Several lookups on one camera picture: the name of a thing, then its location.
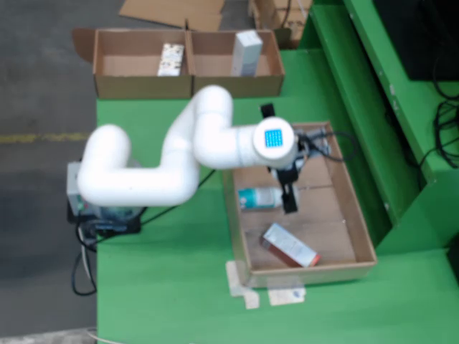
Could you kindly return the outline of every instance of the green table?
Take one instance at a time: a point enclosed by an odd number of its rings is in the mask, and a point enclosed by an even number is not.
[[[256,123],[258,106],[274,102],[290,121],[330,120],[353,132],[324,52],[283,52],[281,97],[235,100],[235,123]],[[98,125],[115,123],[144,166],[159,162],[161,144],[187,100],[98,101]],[[349,151],[344,142],[344,152]],[[362,152],[347,164],[374,242],[391,223]],[[150,210],[146,216],[160,209]],[[453,343],[458,286],[441,249],[387,255],[361,281],[308,287],[303,304],[258,310],[230,297],[232,259],[221,174],[186,204],[139,235],[98,250],[98,333],[122,343]]]

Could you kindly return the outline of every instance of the cardboard flap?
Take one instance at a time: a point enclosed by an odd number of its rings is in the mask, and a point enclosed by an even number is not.
[[[93,63],[95,30],[76,28],[72,30],[73,46],[78,56],[89,63]]]
[[[185,27],[201,31],[217,31],[222,20],[221,14],[202,12],[188,3],[177,6],[162,0],[126,0],[120,10],[120,16],[160,22],[176,27]]]

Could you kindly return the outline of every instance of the bottle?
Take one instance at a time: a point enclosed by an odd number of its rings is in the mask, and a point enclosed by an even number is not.
[[[274,209],[282,206],[280,188],[245,188],[237,192],[242,210]]]

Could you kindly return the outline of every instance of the end effector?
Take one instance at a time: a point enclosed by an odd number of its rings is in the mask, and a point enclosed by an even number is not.
[[[262,116],[269,118],[275,116],[273,104],[261,106]],[[283,208],[286,214],[298,211],[298,202],[293,184],[298,180],[301,169],[307,158],[329,155],[330,145],[326,140],[325,128],[311,130],[305,133],[302,130],[294,130],[295,143],[298,150],[294,160],[283,168],[268,167],[271,175],[279,181],[282,188]]]

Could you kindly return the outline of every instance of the blue square sticker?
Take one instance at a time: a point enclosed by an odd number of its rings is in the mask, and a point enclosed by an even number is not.
[[[280,129],[266,130],[265,143],[267,148],[281,147],[282,131]]]

